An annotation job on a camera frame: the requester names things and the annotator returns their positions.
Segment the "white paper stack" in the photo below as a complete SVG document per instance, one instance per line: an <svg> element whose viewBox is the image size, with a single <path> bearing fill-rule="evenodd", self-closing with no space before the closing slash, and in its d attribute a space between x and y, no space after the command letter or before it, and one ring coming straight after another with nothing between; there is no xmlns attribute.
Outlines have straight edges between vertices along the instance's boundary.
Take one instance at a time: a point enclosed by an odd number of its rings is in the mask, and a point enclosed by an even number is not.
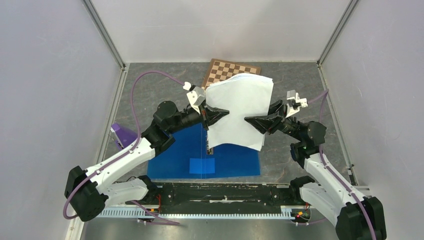
<svg viewBox="0 0 424 240"><path fill-rule="evenodd" d="M205 91L206 103L228 110L229 114L207 130L208 146L233 144L260 151L265 136L245 121L245 117L268 115L273 87L272 78L251 73L239 73L209 86Z"/></svg>

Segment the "blue folder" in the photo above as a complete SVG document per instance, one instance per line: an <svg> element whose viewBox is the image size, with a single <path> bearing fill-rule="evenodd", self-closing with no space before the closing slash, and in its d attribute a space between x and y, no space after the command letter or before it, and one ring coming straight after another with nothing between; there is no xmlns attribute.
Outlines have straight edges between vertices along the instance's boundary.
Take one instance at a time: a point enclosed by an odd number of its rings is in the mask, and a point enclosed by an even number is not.
<svg viewBox="0 0 424 240"><path fill-rule="evenodd" d="M201 124L173 135L175 142L148 162L152 179L212 179L250 177L261 174L258 151L222 144L207 153L207 133Z"/></svg>

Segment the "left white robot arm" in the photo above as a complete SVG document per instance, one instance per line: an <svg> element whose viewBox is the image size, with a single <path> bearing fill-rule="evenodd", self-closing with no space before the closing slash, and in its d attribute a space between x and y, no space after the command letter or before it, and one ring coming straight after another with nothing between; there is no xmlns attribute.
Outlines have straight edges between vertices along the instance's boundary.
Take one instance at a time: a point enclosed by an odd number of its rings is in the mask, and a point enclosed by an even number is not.
<svg viewBox="0 0 424 240"><path fill-rule="evenodd" d="M150 126L138 132L136 140L129 146L96 165L86 169L77 165L69 171L63 217L88 222L110 205L138 200L153 203L157 191L148 177L121 183L116 180L166 151L175 142L174 133L197 124L208 129L229 113L229 110L211 107L205 101L197 109L188 106L181 111L172 101L161 102Z"/></svg>

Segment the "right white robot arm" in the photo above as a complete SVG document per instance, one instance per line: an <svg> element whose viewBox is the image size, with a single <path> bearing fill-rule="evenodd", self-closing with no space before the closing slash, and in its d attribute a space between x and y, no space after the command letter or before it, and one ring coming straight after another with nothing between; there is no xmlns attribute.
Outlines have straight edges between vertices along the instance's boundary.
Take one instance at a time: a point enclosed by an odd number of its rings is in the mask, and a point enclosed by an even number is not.
<svg viewBox="0 0 424 240"><path fill-rule="evenodd" d="M290 182L289 199L312 205L334 226L340 240L387 239L381 201L350 184L324 154L327 128L317 121L303 123L288 113L287 106L278 101L267 115L245 117L245 121L262 134L281 131L298 141L290 145L290 154L309 175Z"/></svg>

